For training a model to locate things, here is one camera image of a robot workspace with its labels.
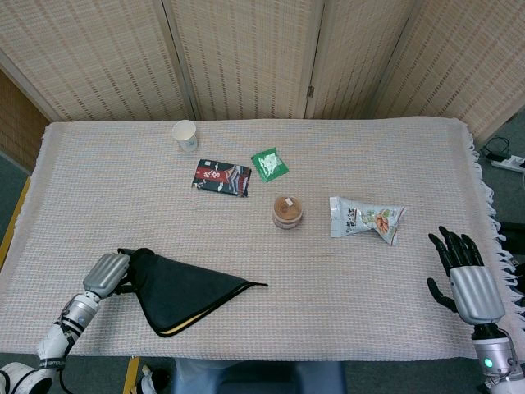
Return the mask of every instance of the green packet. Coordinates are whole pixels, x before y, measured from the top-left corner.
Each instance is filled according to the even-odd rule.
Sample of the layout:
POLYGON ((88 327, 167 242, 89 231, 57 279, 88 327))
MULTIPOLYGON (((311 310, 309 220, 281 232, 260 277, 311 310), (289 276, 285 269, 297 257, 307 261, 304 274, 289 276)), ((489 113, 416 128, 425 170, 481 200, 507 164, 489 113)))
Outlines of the green packet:
POLYGON ((252 156, 252 162, 262 180, 269 182, 278 176, 285 175, 288 167, 277 155, 277 148, 271 148, 252 156))

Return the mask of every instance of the robotic arm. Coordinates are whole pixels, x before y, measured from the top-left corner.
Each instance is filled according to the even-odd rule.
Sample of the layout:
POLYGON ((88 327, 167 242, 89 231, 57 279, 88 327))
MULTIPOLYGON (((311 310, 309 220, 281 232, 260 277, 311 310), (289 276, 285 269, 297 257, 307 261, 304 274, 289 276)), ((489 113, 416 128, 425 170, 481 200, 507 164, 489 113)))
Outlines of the robotic arm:
POLYGON ((428 289, 439 304, 474 326, 472 342, 486 377, 485 391, 490 394, 525 393, 525 377, 512 340, 496 324, 505 311, 489 268, 483 265, 476 244, 468 236, 459 237, 444 227, 440 227, 440 233, 446 246, 434 234, 428 236, 449 277, 454 299, 441 294, 431 277, 427 279, 428 289))
POLYGON ((62 310, 40 342, 38 369, 10 363, 0 369, 0 394, 46 394, 53 379, 66 366, 66 357, 98 312, 100 300, 109 297, 125 276, 130 256, 105 254, 84 279, 84 294, 78 294, 62 310))

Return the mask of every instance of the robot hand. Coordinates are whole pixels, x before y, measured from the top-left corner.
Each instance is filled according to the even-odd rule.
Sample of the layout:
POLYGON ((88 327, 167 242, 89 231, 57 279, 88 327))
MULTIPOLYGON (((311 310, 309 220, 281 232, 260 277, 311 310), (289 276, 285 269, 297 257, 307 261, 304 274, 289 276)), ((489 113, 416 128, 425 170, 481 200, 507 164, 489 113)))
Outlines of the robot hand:
POLYGON ((0 369, 0 394, 45 394, 57 372, 66 366, 66 357, 100 308, 125 276, 130 256, 105 254, 84 279, 84 294, 77 294, 62 310, 46 337, 40 342, 38 369, 10 363, 0 369))
POLYGON ((441 294, 434 279, 427 279, 428 289, 441 305, 459 314, 474 326, 472 341, 486 376, 485 388, 492 394, 525 392, 525 378, 509 334, 498 328, 505 315, 500 293, 488 267, 483 265, 476 244, 464 234, 459 237, 440 227, 446 246, 434 234, 428 237, 436 246, 454 299, 441 294))

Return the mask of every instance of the paper cup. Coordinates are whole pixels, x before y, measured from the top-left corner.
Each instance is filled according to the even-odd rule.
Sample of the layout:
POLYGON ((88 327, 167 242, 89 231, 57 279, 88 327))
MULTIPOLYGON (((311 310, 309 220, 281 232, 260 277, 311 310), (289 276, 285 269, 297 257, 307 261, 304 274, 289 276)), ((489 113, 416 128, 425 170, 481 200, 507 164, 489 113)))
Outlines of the paper cup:
POLYGON ((193 152, 198 146, 196 130, 197 127, 192 121, 178 121, 171 129, 171 136, 179 143, 182 150, 193 152))

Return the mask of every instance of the black folded napkin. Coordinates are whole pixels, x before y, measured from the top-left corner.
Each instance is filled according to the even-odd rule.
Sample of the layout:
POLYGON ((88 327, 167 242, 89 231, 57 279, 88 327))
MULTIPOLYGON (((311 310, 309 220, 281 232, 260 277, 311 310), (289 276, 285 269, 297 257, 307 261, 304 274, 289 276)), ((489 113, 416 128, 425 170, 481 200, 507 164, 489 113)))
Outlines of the black folded napkin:
POLYGON ((118 252, 130 256, 130 267, 115 292, 136 293, 160 337, 181 332, 251 286, 268 286, 169 260, 145 248, 118 252))

